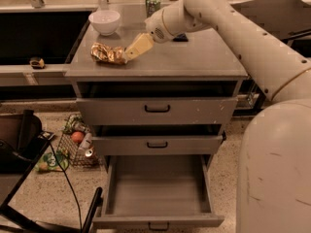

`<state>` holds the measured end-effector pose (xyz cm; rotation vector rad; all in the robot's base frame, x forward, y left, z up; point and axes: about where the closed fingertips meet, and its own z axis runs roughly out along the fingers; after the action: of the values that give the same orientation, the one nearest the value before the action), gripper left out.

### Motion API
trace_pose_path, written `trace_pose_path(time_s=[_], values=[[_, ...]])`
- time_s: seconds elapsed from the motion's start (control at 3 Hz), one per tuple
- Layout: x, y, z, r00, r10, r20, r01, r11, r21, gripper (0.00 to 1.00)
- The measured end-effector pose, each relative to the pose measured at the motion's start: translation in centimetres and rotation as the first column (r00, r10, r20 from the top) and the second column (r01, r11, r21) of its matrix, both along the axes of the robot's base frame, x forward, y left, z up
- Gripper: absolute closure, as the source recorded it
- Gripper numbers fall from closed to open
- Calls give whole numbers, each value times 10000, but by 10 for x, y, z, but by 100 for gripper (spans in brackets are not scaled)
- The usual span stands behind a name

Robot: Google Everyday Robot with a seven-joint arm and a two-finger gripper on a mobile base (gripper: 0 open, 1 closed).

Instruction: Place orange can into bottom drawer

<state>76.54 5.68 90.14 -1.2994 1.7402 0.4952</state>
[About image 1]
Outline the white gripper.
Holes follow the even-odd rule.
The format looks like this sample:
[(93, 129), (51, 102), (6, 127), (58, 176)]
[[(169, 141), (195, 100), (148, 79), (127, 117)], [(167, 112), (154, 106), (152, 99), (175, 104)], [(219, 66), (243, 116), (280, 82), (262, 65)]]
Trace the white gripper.
[(150, 50), (154, 43), (165, 43), (172, 39), (163, 22), (163, 10), (154, 12), (145, 20), (148, 33), (140, 33), (133, 42), (125, 49), (127, 60), (132, 60)]

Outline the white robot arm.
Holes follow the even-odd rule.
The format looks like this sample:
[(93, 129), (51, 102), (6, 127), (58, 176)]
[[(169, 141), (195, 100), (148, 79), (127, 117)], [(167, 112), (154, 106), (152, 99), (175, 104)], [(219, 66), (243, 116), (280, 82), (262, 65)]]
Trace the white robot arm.
[(271, 101), (239, 151), (236, 233), (311, 233), (311, 68), (227, 0), (178, 0), (145, 21), (151, 43), (212, 27)]

